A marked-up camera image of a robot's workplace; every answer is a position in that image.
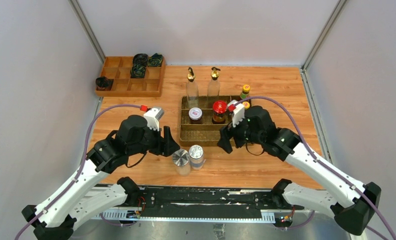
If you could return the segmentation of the silver-lid spice jar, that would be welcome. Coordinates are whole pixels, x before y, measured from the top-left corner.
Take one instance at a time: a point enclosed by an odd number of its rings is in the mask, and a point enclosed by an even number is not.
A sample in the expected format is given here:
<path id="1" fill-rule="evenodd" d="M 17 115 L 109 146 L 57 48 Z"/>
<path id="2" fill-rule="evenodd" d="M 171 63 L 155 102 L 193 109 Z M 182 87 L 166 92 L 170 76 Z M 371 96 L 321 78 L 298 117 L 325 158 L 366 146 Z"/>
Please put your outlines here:
<path id="1" fill-rule="evenodd" d="M 185 149 L 179 149 L 172 155 L 172 162 L 175 165 L 175 170 L 181 176 L 187 176 L 191 172 L 189 157 L 189 152 Z"/>
<path id="2" fill-rule="evenodd" d="M 200 145 L 193 145 L 188 150 L 189 162 L 194 170 L 200 170 L 205 163 L 204 149 Z"/>

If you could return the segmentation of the red-lid sauce jar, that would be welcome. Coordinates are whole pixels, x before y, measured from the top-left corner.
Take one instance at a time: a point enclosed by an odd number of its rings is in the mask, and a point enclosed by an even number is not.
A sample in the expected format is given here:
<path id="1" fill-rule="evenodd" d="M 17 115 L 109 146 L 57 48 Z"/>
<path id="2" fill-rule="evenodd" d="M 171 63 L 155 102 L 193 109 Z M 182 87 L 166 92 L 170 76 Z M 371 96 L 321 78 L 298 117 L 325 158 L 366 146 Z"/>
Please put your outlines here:
<path id="1" fill-rule="evenodd" d="M 214 124 L 224 124 L 226 122 L 227 102 L 217 100 L 212 105 L 212 122 Z"/>

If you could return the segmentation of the woven wicker divided tray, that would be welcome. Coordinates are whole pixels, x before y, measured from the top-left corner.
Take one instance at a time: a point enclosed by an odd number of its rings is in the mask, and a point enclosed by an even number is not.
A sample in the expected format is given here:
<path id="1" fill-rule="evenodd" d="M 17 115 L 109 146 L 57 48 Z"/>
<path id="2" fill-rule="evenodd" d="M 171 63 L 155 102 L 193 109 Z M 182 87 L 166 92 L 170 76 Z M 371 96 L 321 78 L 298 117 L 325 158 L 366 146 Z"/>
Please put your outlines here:
<path id="1" fill-rule="evenodd" d="M 216 147 L 220 140 L 220 129 L 232 121 L 231 115 L 226 115 L 224 124 L 214 124 L 213 107 L 207 101 L 207 96 L 198 98 L 198 107 L 202 110 L 200 123 L 191 123 L 189 118 L 189 103 L 186 96 L 181 97 L 179 112 L 179 142 L 183 147 L 200 145 L 202 147 Z"/>

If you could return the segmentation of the yellow-cap sauce bottle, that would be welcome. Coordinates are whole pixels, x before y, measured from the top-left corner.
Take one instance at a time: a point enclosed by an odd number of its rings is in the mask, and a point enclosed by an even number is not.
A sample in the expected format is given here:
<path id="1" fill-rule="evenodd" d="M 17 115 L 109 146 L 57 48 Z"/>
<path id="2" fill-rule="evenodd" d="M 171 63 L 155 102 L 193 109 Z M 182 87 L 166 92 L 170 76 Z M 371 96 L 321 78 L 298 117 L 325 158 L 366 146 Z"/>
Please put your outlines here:
<path id="1" fill-rule="evenodd" d="M 250 87 L 250 85 L 248 85 L 248 84 L 244 84 L 243 86 L 242 86 L 242 90 L 241 90 L 241 93 L 240 93 L 240 98 L 241 99 L 246 99 L 248 96 L 249 96 L 249 94 L 250 94 L 250 90 L 251 90 L 251 87 Z"/>
<path id="2" fill-rule="evenodd" d="M 249 109 L 250 106 L 251 106 L 250 103 L 249 103 L 248 101 L 244 101 L 244 102 L 242 102 L 241 104 L 244 106 L 244 109 L 245 109 L 245 110 Z"/>

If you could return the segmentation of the white-lid sauce jar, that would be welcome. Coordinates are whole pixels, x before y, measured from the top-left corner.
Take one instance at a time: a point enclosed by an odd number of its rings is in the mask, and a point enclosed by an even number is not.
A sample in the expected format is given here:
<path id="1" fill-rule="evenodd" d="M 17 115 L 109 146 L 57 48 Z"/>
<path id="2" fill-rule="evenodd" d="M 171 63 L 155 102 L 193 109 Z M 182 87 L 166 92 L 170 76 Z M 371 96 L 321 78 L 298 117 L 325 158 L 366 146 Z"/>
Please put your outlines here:
<path id="1" fill-rule="evenodd" d="M 191 124 L 202 124 L 203 111 L 199 107 L 192 107 L 188 111 L 188 117 Z"/>

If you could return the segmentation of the brownish glass oil bottle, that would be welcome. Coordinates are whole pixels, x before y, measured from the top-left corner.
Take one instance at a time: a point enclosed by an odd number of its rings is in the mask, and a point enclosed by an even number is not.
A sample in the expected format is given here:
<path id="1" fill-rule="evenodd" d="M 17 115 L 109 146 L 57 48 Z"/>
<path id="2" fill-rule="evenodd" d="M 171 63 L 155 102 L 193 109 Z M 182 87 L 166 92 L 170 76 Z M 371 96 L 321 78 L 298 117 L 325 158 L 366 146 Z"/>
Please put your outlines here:
<path id="1" fill-rule="evenodd" d="M 209 104 L 213 104 L 215 101 L 219 99 L 220 87 L 221 87 L 219 81 L 220 69 L 213 66 L 211 68 L 210 76 L 211 76 L 211 80 L 207 87 L 207 101 Z"/>

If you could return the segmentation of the clear oil bottle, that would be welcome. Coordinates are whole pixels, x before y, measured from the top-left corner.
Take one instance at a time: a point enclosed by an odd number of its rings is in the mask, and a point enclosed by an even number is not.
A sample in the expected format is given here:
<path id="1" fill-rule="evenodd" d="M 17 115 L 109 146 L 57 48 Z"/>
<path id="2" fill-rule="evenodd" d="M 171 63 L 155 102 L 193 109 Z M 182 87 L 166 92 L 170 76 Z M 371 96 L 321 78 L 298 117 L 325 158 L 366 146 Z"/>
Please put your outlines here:
<path id="1" fill-rule="evenodd" d="M 192 67 L 188 67 L 188 74 L 186 83 L 186 97 L 188 107 L 191 108 L 198 108 L 199 107 L 199 88 L 198 84 L 195 82 L 196 76 Z"/>

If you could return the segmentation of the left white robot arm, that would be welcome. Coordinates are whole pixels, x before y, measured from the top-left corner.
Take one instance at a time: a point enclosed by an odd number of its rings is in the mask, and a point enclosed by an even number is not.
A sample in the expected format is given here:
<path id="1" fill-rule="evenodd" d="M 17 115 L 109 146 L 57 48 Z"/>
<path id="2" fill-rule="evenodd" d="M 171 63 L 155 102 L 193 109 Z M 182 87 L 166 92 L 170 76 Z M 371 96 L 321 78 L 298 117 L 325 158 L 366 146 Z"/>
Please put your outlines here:
<path id="1" fill-rule="evenodd" d="M 33 226 L 38 240 L 67 240 L 103 211 L 138 203 L 140 189 L 129 177 L 122 177 L 104 192 L 82 200 L 102 179 L 126 165 L 130 156 L 151 153 L 169 157 L 179 149 L 169 126 L 151 128 L 147 117 L 131 115 L 118 130 L 95 143 L 84 164 L 53 195 L 38 205 L 27 205 L 22 215 Z"/>

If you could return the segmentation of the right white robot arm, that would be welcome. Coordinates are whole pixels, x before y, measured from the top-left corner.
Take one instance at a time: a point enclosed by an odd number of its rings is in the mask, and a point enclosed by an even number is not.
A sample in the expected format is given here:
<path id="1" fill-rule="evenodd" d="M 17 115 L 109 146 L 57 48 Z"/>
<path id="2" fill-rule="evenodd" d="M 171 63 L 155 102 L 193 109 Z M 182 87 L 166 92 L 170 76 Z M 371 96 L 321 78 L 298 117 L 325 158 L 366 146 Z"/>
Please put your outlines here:
<path id="1" fill-rule="evenodd" d="M 342 172 L 311 147 L 294 131 L 277 127 L 269 112 L 255 105 L 244 110 L 238 106 L 232 121 L 220 130 L 217 145 L 230 154 L 231 140 L 236 148 L 252 143 L 310 176 L 323 190 L 300 186 L 281 179 L 273 188 L 272 204 L 278 209 L 287 205 L 302 206 L 328 217 L 346 232 L 360 236 L 379 206 L 381 188 L 374 182 L 363 183 Z"/>

